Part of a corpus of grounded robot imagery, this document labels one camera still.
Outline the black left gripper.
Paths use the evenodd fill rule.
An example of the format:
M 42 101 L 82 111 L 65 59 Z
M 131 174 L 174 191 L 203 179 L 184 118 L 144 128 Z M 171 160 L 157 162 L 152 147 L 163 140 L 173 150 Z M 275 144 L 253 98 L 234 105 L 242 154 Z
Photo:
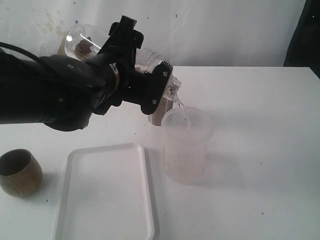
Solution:
M 109 30 L 109 38 L 99 54 L 85 61 L 93 69 L 94 77 L 102 81 L 89 103 L 82 106 L 86 117 L 104 115 L 111 106 L 122 102 L 137 104 L 144 114 L 149 113 L 150 77 L 135 69 L 137 49 L 142 47 L 144 35 L 135 30 L 137 21 L 122 15 Z

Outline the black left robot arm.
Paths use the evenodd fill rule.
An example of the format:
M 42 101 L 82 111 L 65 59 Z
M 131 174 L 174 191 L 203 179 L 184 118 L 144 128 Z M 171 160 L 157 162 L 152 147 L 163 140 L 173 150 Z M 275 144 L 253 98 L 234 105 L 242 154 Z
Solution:
M 111 25 L 101 50 L 78 60 L 54 54 L 38 57 L 0 45 L 0 122 L 42 123 L 71 132 L 85 128 L 92 114 L 120 104 L 135 75 L 136 52 L 144 36 L 136 20 L 122 16 Z

